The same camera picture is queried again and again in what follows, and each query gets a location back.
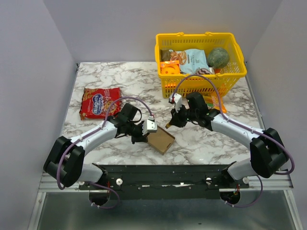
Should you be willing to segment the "brown cardboard express box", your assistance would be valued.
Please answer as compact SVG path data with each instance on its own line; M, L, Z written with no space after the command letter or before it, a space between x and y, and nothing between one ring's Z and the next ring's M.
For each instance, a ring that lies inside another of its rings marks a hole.
M175 142L175 137L158 126L157 132L150 133L148 135L148 144L158 151L161 155L165 155L166 152Z

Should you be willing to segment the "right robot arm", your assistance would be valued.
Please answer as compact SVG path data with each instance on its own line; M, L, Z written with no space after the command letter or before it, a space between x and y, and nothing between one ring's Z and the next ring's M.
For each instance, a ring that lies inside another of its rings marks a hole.
M236 161L227 166L221 175L223 186L230 188L238 180L259 175L269 178L287 161L288 156L282 149L283 143L278 132L272 128L261 130L231 120L218 109L209 109L203 96L198 92L186 96L188 107L182 103L180 94L173 94L169 102L174 105L171 120L167 126L185 127L188 122L199 125L207 130L224 134L250 151L250 158Z

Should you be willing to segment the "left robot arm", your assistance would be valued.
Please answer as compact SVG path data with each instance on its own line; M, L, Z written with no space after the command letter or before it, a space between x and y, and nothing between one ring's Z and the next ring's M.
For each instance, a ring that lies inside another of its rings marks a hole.
M120 112L108 116L84 134L57 138L44 163L44 172L55 178L61 189L76 182L90 182L95 189L102 189L106 185L106 171L94 163L84 163L84 158L96 147L114 138L131 136L132 143L147 142L149 132L156 130L156 123L153 116L135 121L137 112L137 107L126 103Z

